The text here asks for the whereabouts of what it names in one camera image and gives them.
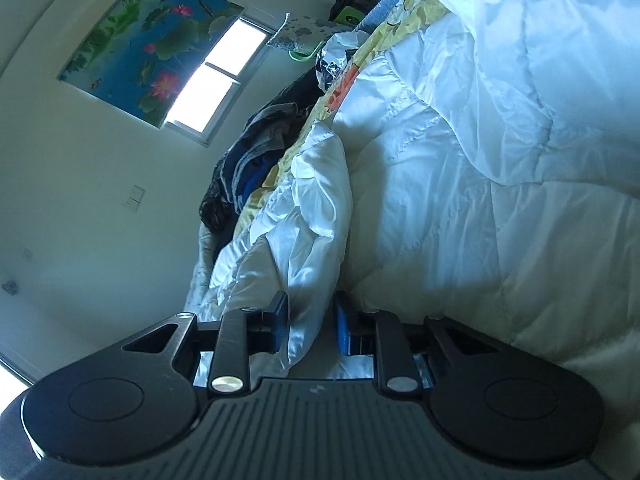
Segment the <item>white puffer jacket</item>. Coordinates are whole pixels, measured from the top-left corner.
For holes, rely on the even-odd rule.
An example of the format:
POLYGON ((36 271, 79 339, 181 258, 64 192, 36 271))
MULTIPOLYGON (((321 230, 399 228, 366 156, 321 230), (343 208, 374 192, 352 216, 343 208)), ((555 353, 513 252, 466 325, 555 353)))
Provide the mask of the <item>white puffer jacket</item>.
POLYGON ((201 255, 202 321, 290 298, 282 376, 330 298, 443 314, 639 393, 639 0, 438 0, 360 70, 256 218, 201 255))

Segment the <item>dark folded clothes pile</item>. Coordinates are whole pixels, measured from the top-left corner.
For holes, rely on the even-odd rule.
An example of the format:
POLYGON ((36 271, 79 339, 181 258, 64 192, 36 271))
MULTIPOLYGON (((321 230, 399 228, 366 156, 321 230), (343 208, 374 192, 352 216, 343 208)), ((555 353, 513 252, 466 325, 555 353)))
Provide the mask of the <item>dark folded clothes pile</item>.
POLYGON ((201 201, 201 222, 213 234, 227 229, 272 167, 297 140, 322 96, 316 72, 307 70, 247 119, 232 147, 218 160, 201 201))

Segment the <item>bright window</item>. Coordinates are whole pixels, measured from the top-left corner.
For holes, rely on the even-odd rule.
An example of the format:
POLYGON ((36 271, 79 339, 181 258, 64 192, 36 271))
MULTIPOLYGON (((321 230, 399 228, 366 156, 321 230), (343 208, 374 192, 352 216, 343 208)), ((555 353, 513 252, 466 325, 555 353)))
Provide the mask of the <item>bright window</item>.
POLYGON ((273 29, 238 18, 217 40, 174 105, 165 126, 208 145, 264 57, 273 29))

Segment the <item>silver crumpled plastic bag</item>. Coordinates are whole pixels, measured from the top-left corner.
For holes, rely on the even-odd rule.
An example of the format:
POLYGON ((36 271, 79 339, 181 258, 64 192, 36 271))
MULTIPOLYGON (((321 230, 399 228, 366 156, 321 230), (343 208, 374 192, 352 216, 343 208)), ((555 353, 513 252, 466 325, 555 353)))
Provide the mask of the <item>silver crumpled plastic bag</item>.
POLYGON ((361 30, 338 32, 322 46, 317 54, 314 69, 318 86, 323 92, 327 92, 341 76, 352 57, 368 38, 369 34, 361 30))

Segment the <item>lotus flower roller blind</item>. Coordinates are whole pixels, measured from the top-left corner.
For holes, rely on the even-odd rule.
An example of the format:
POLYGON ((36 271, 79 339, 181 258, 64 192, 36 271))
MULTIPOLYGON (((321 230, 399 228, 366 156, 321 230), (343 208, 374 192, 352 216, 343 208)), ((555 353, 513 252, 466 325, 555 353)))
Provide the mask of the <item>lotus flower roller blind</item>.
POLYGON ((228 0, 117 0, 58 79, 158 128, 242 13, 228 0))

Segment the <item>floral patterned pillow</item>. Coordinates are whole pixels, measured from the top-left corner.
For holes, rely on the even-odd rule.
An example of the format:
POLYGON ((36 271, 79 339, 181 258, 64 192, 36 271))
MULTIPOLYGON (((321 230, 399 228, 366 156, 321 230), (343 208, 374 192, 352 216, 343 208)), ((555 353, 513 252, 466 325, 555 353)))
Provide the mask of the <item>floral patterned pillow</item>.
POLYGON ((341 25, 320 18, 288 13, 284 23, 267 44, 270 48, 306 55, 314 52, 319 44, 342 30, 341 25))

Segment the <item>green plastic object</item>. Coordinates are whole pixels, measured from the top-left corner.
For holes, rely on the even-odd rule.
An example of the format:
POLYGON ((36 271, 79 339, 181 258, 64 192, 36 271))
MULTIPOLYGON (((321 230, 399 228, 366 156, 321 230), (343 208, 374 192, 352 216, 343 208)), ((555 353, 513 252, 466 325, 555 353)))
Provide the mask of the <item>green plastic object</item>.
POLYGON ((318 21, 314 24, 316 30, 310 37, 301 35, 300 27, 297 27, 295 29, 297 47, 288 52, 288 56, 299 63, 312 60, 331 36, 356 28, 365 16, 366 14, 353 6, 345 6, 333 20, 318 21))

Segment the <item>yellow floral bed sheet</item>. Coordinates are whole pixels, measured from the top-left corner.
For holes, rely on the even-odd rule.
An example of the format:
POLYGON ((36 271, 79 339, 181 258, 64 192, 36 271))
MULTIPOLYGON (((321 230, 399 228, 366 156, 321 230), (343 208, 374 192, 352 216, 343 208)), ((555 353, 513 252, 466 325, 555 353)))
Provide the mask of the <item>yellow floral bed sheet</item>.
POLYGON ((268 202, 272 192, 282 183, 291 170, 293 158, 298 154, 315 122, 331 117, 347 96, 356 76, 379 54, 398 44, 399 41, 430 26, 442 18, 448 9, 439 0, 397 0, 364 44, 356 51, 347 67, 331 84, 326 93, 318 99, 295 143, 288 148, 278 162, 270 168, 269 174, 260 186, 250 193, 239 220, 235 223, 233 237, 238 237, 255 219, 258 212, 268 202))

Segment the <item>white wall switch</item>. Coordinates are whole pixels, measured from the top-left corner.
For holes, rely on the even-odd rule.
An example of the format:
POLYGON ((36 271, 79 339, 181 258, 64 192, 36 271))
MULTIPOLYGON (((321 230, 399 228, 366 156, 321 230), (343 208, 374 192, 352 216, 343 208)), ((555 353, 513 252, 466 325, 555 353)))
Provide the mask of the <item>white wall switch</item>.
POLYGON ((124 207, 131 212, 137 212, 145 196, 145 189, 140 186, 134 185, 124 203, 124 207))

